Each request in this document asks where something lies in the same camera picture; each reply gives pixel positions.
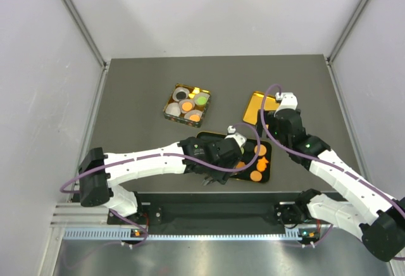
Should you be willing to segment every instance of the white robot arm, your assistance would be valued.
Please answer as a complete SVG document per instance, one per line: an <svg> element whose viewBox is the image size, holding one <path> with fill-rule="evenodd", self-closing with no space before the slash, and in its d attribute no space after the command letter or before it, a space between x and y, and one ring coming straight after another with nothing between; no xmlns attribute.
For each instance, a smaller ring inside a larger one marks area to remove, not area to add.
<svg viewBox="0 0 405 276"><path fill-rule="evenodd" d="M405 247L405 198L398 201L378 190L346 165L328 144L308 135L293 93L277 94L276 101L279 108L266 112L265 116L271 139L280 142L293 161L330 184L348 201L334 201L315 190L303 192L296 201L300 220L295 222L304 221L302 216L324 220L363 241L377 258L391 260ZM258 126L261 134L263 125Z"/></svg>
<svg viewBox="0 0 405 276"><path fill-rule="evenodd" d="M241 148L246 138L228 128L228 135L220 141L206 142L195 137L166 147L137 153L103 153L101 148L92 149L83 160L79 173L99 165L114 165L94 175L80 179L80 203L91 207L103 205L127 217L138 212L136 193L129 192L120 184L133 179L169 173L205 173L212 182L225 184L230 172L213 170L196 162L179 159L179 156L197 158L222 168L235 168L242 157Z"/></svg>

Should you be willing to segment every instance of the white wall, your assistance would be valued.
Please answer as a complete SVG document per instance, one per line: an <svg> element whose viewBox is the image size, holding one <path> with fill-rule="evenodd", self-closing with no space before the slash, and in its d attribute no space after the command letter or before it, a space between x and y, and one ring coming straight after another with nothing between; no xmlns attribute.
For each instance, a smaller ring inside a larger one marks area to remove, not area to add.
<svg viewBox="0 0 405 276"><path fill-rule="evenodd" d="M101 67L60 0L0 3L0 275L35 275Z"/></svg>
<svg viewBox="0 0 405 276"><path fill-rule="evenodd" d="M405 0L371 0L335 69L373 183L405 196Z"/></svg>
<svg viewBox="0 0 405 276"><path fill-rule="evenodd" d="M359 0L73 0L106 59L329 55Z"/></svg>

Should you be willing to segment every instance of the green circle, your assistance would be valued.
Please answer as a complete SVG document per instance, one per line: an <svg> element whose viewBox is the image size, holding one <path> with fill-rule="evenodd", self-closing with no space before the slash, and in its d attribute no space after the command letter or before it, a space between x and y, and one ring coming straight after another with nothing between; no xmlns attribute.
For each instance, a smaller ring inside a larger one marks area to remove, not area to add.
<svg viewBox="0 0 405 276"><path fill-rule="evenodd" d="M207 101L208 101L208 100L207 100L206 97L202 97L202 96L201 96L201 97L199 97L199 98L197 99L197 102L196 102L196 103L197 103L198 105L205 105L205 104L207 103Z"/></svg>

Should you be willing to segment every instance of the small box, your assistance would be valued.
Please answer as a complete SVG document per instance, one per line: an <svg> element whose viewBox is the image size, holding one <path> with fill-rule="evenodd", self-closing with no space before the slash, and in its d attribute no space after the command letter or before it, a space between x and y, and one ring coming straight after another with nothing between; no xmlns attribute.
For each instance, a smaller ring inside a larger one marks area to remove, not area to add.
<svg viewBox="0 0 405 276"><path fill-rule="evenodd" d="M176 84L163 109L163 114L168 120L200 127L210 102L210 91Z"/></svg>

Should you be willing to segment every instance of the orange circle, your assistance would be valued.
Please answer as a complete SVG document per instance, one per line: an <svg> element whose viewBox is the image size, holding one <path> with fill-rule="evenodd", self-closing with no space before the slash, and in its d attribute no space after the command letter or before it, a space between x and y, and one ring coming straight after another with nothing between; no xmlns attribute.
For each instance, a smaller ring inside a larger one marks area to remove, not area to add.
<svg viewBox="0 0 405 276"><path fill-rule="evenodd" d="M191 115L190 120L198 122L200 120L200 116L199 115Z"/></svg>
<svg viewBox="0 0 405 276"><path fill-rule="evenodd" d="M252 181L259 182L261 180L261 178L262 178L262 175L257 170L254 170L253 172L251 172Z"/></svg>
<svg viewBox="0 0 405 276"><path fill-rule="evenodd" d="M182 108L184 111L190 111L192 110L192 104L190 102L185 102L183 103Z"/></svg>
<svg viewBox="0 0 405 276"><path fill-rule="evenodd" d="M256 154L258 152L258 146L256 145L254 147L254 153ZM267 148L263 144L260 144L260 151L259 151L259 156L262 157L267 153Z"/></svg>
<svg viewBox="0 0 405 276"><path fill-rule="evenodd" d="M240 162L237 164L236 168L241 168L241 167L243 167L243 166L246 166L246 164L240 161Z"/></svg>
<svg viewBox="0 0 405 276"><path fill-rule="evenodd" d="M256 165L256 168L257 168L257 170L259 171L259 172L263 172L263 171L265 171L266 170L266 163L258 163L257 165Z"/></svg>

